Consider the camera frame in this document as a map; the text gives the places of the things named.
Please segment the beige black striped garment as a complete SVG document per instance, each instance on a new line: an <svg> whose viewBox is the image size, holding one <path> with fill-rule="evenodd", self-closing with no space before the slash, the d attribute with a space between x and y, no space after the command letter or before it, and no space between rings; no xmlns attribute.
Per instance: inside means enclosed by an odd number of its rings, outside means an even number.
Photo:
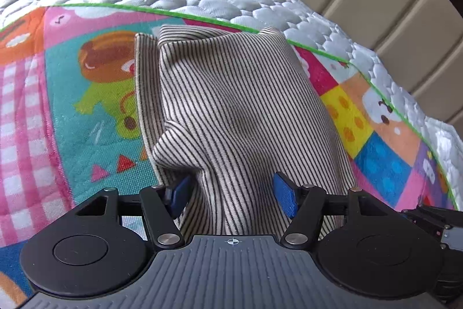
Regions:
<svg viewBox="0 0 463 309"><path fill-rule="evenodd" d="M192 176L194 235L280 236L272 179L343 195L355 184L327 109L279 31L164 25L135 37L138 119L159 185Z"/></svg>

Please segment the colourful cartoon play mat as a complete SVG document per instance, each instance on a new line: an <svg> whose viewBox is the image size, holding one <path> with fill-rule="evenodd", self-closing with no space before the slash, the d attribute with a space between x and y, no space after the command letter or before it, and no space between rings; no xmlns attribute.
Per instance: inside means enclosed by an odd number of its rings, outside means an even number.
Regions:
<svg viewBox="0 0 463 309"><path fill-rule="evenodd" d="M3 308L449 306L432 295L440 243L401 213L459 211L437 152L367 71L282 31L334 122L354 186L326 192L311 251L282 246L283 234L153 248L140 192L162 186L138 119L135 37L164 25L269 28L90 4L39 7L1 31Z"/></svg>

